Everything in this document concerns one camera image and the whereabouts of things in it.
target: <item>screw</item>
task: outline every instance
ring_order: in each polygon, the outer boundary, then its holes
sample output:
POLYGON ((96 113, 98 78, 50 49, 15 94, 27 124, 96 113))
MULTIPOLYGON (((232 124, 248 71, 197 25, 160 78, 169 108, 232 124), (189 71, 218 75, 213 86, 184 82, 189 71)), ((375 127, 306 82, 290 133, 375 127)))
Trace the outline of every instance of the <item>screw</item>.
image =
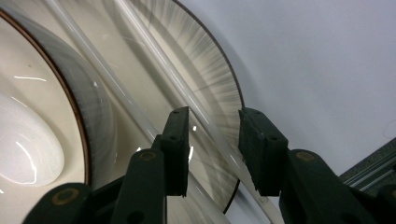
POLYGON ((51 202, 54 205, 64 205, 73 202, 79 194, 78 189, 63 189, 52 196, 51 202))
POLYGON ((139 156, 139 158, 142 161, 151 161, 156 157, 157 157, 157 154, 155 154, 154 152, 144 152, 144 153, 140 154, 140 156, 139 156))
POLYGON ((296 156, 298 159, 300 159, 302 161, 314 161, 315 160, 315 157, 312 154, 307 153, 307 152, 298 152, 296 154, 296 156))

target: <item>glossy surface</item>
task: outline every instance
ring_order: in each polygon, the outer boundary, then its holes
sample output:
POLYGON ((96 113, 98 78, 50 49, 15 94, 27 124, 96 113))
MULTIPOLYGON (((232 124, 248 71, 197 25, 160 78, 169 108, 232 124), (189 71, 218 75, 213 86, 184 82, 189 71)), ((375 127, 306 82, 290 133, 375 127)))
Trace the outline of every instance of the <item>glossy surface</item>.
POLYGON ((26 105, 0 92, 0 175, 39 187, 64 168, 62 147, 47 123, 26 105))

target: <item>white background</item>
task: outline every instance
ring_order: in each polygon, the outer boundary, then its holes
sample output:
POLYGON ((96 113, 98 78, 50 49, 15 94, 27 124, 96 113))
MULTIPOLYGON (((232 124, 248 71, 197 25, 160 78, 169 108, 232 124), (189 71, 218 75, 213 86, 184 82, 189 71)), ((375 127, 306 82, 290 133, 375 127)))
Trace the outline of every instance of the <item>white background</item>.
MULTIPOLYGON (((181 0, 224 49, 247 107, 340 175, 396 136, 396 2, 181 0)), ((243 189, 232 223, 263 223, 243 189)))

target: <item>white plate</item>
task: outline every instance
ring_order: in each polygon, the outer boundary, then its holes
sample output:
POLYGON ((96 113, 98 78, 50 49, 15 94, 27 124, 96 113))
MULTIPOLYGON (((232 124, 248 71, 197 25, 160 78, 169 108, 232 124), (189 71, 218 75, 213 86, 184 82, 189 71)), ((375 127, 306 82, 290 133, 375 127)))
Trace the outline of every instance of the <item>white plate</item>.
POLYGON ((21 223, 21 214, 27 214, 50 189, 66 182, 84 182, 84 150, 73 108, 50 67, 32 44, 2 18, 0 31, 1 92, 27 105, 46 121, 64 152, 64 169, 47 186, 29 187, 0 176, 0 218, 3 223, 21 223))
MULTIPOLYGON (((39 1, 14 3, 19 11, 78 50, 45 4, 39 1)), ((127 87, 137 106, 145 111, 156 129, 162 131, 169 112, 185 104, 140 40, 126 28, 117 8, 110 2, 62 3, 127 87)), ((236 150, 237 110, 242 106, 242 99, 233 70, 219 46, 200 22, 179 4, 173 1, 133 3, 141 19, 236 150)), ((118 119, 116 178, 124 174, 131 155, 138 148, 150 147, 151 143, 111 91, 108 92, 118 119)), ((226 209, 237 186, 237 178, 194 116, 191 116, 190 144, 194 148, 191 172, 215 203, 222 210, 226 209)), ((169 197, 168 220, 170 223, 199 223, 207 221, 207 216, 192 197, 169 197)))
POLYGON ((2 16, 17 30, 2 22, 1 91, 47 122, 64 151, 64 170, 50 185, 26 188, 1 182, 7 208, 1 217, 13 223, 62 183, 85 182, 95 189, 107 183, 114 173, 117 131, 106 91, 84 59, 40 25, 2 8, 2 16))

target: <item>black plastic bracket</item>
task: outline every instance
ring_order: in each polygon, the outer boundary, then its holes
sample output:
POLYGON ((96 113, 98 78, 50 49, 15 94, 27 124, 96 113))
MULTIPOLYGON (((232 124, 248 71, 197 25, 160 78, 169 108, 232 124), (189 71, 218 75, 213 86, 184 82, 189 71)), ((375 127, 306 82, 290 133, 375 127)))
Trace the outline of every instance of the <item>black plastic bracket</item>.
POLYGON ((285 223, 375 223, 319 155, 295 149, 286 165, 279 201, 285 223))
POLYGON ((143 149, 132 156, 110 223, 166 223, 163 167, 160 150, 143 149))
POLYGON ((279 196, 288 139, 258 110, 244 107, 239 117, 239 150, 256 189, 261 196, 279 196))
POLYGON ((165 156, 166 195, 186 196, 189 174, 189 108, 172 111, 161 136, 165 156))

